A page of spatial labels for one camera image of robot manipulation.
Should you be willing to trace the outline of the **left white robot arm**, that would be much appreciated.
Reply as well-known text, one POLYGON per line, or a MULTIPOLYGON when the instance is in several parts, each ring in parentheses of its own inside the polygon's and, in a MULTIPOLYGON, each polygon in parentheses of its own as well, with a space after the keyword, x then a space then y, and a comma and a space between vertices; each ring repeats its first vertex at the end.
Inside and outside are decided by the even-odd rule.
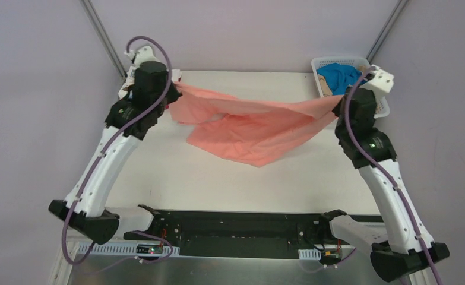
POLYGON ((49 205, 52 214, 98 245, 128 232, 146 231, 153 221, 145 205, 112 208, 106 201, 129 156, 165 107, 181 96, 174 84, 166 84, 167 79, 162 62, 143 62, 134 70, 134 83, 110 108, 99 145, 76 187, 49 205))

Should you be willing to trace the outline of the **pink t shirt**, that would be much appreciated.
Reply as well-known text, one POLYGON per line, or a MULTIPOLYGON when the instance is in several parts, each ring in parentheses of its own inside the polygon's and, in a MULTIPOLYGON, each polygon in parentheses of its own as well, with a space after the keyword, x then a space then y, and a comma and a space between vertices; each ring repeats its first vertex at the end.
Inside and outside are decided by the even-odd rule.
POLYGON ((222 159, 263 167, 283 157, 336 119, 341 96, 296 103, 240 99, 176 83, 169 105, 175 122, 194 126, 188 144, 222 159))

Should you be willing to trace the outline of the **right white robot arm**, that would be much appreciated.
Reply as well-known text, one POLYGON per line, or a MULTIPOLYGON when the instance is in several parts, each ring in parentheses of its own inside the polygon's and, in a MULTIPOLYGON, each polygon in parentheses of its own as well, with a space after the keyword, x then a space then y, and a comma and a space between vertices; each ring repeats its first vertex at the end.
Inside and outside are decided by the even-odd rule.
POLYGON ((445 243, 434 241, 419 218, 403 183, 394 147, 375 126, 377 103, 373 91, 347 90, 333 109, 338 117, 339 146, 372 193, 384 222, 384 235, 357 222, 342 210, 319 219, 322 240, 339 239, 367 255, 378 276, 400 280, 433 268, 450 256, 445 243))

